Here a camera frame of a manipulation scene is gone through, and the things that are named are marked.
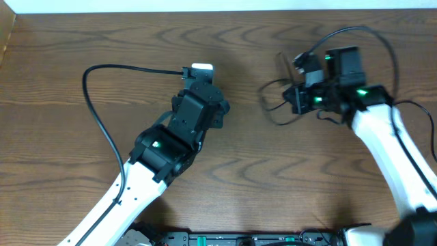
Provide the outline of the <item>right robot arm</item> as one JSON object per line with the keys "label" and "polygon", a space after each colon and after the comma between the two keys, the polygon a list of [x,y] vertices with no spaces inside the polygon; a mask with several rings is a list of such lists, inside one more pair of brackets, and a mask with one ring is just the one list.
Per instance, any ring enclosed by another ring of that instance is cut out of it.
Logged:
{"label": "right robot arm", "polygon": [[331,49],[324,72],[316,54],[294,60],[304,82],[283,93],[292,112],[336,113],[365,144],[389,186],[400,222],[391,230],[351,225],[331,245],[435,245],[436,174],[409,136],[397,103],[381,85],[368,86],[355,46]]}

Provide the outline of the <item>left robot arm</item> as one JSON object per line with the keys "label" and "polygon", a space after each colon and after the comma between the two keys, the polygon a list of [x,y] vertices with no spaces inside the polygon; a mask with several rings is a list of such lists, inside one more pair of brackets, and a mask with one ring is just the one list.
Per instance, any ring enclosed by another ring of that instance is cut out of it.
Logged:
{"label": "left robot arm", "polygon": [[192,81],[173,109],[136,139],[124,173],[62,245],[114,245],[139,214],[186,171],[210,128],[222,128],[229,103],[210,81]]}

